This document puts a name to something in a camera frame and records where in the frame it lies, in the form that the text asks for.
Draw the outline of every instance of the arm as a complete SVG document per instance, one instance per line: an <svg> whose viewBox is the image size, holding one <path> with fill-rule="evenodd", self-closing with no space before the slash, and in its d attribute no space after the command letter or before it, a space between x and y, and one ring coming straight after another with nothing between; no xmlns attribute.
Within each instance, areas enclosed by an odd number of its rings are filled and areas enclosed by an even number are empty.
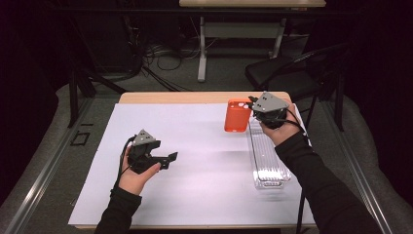
<svg viewBox="0 0 413 234"><path fill-rule="evenodd" d="M289 109L295 113L293 104ZM287 119L295 121L290 113ZM280 159L297 176L320 233L381 233L367 208L325 166L296 126L284 123L276 130L262 128L277 146Z"/></svg>
<svg viewBox="0 0 413 234"><path fill-rule="evenodd" d="M138 175L129 169L128 148L125 153L123 169L119 186L112 189L109 205L102 214L102 218L94 233L128 233L131 227L131 217L140 205L139 196L146 181L159 171L161 165L155 164L144 173Z"/></svg>

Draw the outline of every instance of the transparent plastic tray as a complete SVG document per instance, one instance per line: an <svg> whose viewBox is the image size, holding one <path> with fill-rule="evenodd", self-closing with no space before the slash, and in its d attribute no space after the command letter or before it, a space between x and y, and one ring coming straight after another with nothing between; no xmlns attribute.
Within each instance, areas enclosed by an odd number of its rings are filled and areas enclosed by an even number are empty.
<svg viewBox="0 0 413 234"><path fill-rule="evenodd" d="M259 122L249 119L246 130L255 188L282 188L292 173L280 160L273 142L262 132Z"/></svg>

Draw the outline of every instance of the background desk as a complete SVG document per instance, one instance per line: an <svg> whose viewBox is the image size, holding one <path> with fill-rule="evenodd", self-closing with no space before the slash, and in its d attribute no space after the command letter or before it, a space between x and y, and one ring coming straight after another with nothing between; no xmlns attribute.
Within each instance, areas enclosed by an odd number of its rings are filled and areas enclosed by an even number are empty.
<svg viewBox="0 0 413 234"><path fill-rule="evenodd" d="M324 7L323 0L179 0L181 7L220 7L220 8L314 8ZM232 38L276 38L270 58L275 58L282 42L286 19L276 22L206 22L201 17L200 23L200 68L198 81L204 82L207 69L206 37L232 37Z"/></svg>
<svg viewBox="0 0 413 234"><path fill-rule="evenodd" d="M178 156L168 170L145 185L132 228L295 225L301 192L295 176L283 189L255 189L246 134L223 130L229 98L260 94L124 94L109 120L69 224L79 228L97 225L109 202L118 156L126 140L145 129L162 142L153 155L177 151ZM275 94L288 98L286 93ZM314 226L307 205L303 223Z"/></svg>

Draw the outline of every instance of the person's left hand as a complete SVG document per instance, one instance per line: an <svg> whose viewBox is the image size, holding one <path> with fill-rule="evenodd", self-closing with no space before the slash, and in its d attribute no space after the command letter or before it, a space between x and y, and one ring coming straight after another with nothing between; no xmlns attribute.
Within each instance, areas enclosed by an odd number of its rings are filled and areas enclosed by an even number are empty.
<svg viewBox="0 0 413 234"><path fill-rule="evenodd" d="M130 150L131 148L128 147L125 152L124 162L122 165L122 172L129 167L128 155ZM145 185L146 181L148 181L149 178L156 174L160 168L161 164L157 163L145 172L143 172L142 174L137 174L131 169L127 169L121 175L121 179L119 180L119 187L134 195L139 195L142 192L143 186Z"/></svg>

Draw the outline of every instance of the person's right arm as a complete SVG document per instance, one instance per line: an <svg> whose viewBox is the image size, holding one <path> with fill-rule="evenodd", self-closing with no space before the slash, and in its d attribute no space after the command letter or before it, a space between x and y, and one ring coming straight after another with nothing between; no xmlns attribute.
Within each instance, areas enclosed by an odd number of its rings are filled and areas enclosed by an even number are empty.
<svg viewBox="0 0 413 234"><path fill-rule="evenodd" d="M293 104L289 109L295 114ZM295 122L290 113L287 119ZM382 233L367 208L325 166L296 126L284 123L276 130L261 126L280 159L296 175L320 233Z"/></svg>

